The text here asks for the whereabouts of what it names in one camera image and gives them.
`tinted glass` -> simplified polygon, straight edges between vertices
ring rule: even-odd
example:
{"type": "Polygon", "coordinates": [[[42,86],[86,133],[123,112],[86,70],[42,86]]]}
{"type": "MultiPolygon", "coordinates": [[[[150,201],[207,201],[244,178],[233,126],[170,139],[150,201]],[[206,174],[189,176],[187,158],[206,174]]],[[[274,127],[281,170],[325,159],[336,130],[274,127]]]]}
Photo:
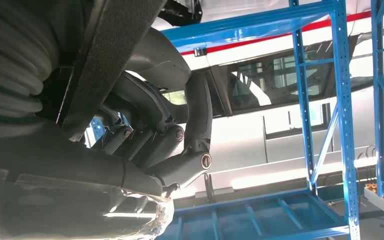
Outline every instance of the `tinted glass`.
{"type": "MultiPolygon", "coordinates": [[[[331,41],[305,47],[307,62],[331,57],[331,41]]],[[[334,74],[332,70],[333,63],[307,66],[310,98],[325,94],[329,78],[334,74]]],[[[228,71],[229,100],[233,111],[298,101],[293,50],[232,64],[228,67],[228,71]]]]}

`blue shelving frame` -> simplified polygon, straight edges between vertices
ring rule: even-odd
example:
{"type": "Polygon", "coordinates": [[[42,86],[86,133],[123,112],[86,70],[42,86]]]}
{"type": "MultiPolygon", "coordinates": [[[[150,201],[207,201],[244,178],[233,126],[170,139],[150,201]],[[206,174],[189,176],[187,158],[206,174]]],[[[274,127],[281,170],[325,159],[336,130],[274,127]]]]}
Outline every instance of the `blue shelving frame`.
{"type": "Polygon", "coordinates": [[[304,5],[299,5],[298,0],[289,0],[288,8],[164,31],[181,52],[226,44],[239,33],[241,35],[235,41],[291,33],[308,174],[307,188],[304,189],[177,209],[173,222],[158,237],[159,240],[303,240],[338,235],[348,235],[350,240],[360,239],[346,16],[345,0],[322,0],[304,5]],[[332,22],[333,58],[306,62],[302,27],[328,14],[332,22]],[[306,67],[328,62],[334,63],[337,104],[316,162],[306,67]],[[338,124],[341,132],[344,217],[338,216],[317,196],[316,185],[338,124]]]}
{"type": "Polygon", "coordinates": [[[384,0],[371,0],[377,195],[384,198],[384,0]]]}

